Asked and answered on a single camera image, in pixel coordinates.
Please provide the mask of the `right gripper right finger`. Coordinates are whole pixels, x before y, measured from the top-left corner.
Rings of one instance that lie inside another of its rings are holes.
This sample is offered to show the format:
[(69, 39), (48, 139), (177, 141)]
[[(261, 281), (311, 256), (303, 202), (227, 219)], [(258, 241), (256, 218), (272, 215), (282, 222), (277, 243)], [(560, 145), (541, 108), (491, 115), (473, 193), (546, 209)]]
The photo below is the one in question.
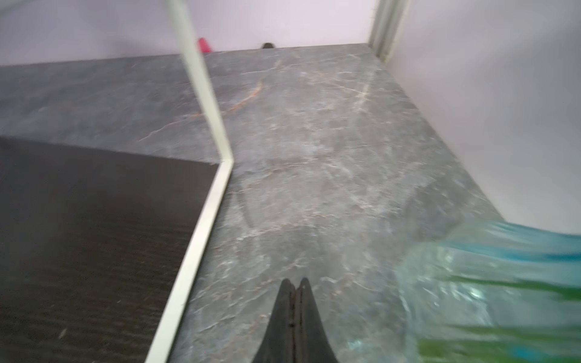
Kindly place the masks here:
[(295, 291), (294, 361), (338, 363), (328, 341), (310, 282), (303, 278)]

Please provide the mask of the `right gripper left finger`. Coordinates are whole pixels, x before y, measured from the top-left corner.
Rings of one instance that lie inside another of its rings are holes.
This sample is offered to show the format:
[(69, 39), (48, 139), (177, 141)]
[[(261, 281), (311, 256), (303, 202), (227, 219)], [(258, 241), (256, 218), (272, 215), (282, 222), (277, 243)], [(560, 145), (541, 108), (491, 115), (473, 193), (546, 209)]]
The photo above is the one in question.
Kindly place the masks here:
[(289, 279), (284, 279), (253, 363), (294, 361), (294, 305), (295, 286)]

